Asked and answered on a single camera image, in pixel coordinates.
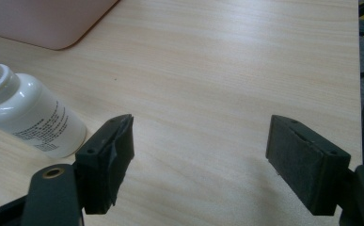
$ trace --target plastic bottle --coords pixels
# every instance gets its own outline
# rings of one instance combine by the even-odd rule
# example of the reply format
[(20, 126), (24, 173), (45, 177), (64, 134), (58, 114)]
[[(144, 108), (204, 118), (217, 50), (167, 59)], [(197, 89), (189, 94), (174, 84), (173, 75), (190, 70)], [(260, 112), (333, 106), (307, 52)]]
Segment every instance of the plastic bottle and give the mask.
[(35, 77), (0, 64), (0, 129), (59, 158), (74, 153), (85, 125)]

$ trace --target wood grain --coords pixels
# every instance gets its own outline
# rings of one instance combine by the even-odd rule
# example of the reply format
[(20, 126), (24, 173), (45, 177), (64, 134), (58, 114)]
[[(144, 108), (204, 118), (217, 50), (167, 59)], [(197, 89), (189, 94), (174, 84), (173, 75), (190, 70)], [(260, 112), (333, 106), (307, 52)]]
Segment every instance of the wood grain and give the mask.
[[(337, 225), (313, 217), (265, 158), (272, 114), (360, 163), (357, 1), (122, 0), (72, 48), (0, 38), (87, 124), (135, 116), (135, 159), (86, 225)], [(55, 163), (0, 132), (0, 205)]]

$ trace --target light wood tabletop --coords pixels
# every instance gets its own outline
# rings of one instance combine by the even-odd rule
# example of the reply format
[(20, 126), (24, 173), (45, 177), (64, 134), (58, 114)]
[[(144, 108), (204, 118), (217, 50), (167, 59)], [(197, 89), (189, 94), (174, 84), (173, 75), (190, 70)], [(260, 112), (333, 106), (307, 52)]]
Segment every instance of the light wood tabletop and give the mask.
[[(135, 117), (117, 204), (86, 225), (338, 225), (314, 217), (265, 158), (273, 114), (361, 162), (357, 0), (122, 0), (73, 47), (0, 38), (87, 125)], [(0, 131), (0, 205), (51, 159)]]

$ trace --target black object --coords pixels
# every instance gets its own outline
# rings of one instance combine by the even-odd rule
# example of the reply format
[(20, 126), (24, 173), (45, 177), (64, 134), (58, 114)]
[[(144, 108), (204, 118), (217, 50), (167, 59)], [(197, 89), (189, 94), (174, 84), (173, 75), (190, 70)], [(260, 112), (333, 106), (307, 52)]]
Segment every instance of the black object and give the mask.
[(364, 165), (299, 121), (272, 116), (266, 157), (315, 216), (342, 208), (340, 225), (364, 225)]
[(86, 214), (105, 214), (135, 156), (133, 117), (107, 121), (76, 153), (73, 165), (36, 172), (28, 194), (0, 207), (3, 226), (80, 226)]

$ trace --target pink object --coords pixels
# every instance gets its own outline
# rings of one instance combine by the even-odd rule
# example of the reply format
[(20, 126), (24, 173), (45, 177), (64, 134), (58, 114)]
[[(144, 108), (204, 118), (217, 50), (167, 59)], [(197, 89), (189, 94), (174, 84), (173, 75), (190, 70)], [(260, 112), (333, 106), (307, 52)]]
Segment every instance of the pink object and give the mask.
[(118, 0), (0, 0), (0, 36), (49, 49), (76, 43)]

